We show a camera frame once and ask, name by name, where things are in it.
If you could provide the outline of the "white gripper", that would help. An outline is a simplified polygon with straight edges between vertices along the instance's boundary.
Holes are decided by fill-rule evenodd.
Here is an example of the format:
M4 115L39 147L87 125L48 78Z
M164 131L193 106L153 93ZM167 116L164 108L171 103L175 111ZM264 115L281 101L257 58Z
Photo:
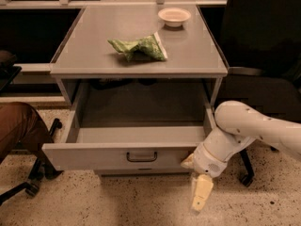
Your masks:
M199 173L193 173L191 177L192 210L200 212L203 209L214 187L212 178L218 177L227 165L227 162L222 162L211 155L203 144L197 146L194 152L181 162L183 168L194 168Z

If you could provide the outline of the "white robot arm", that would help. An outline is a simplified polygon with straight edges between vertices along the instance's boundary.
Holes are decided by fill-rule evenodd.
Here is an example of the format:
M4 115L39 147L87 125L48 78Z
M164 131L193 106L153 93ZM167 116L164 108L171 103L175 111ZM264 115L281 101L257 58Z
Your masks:
M236 153L254 140L268 144L294 159L301 160L301 124L263 115L249 105L237 101L220 104L214 113L216 127L186 157L181 166L192 169L192 209L199 212L213 190L218 177Z

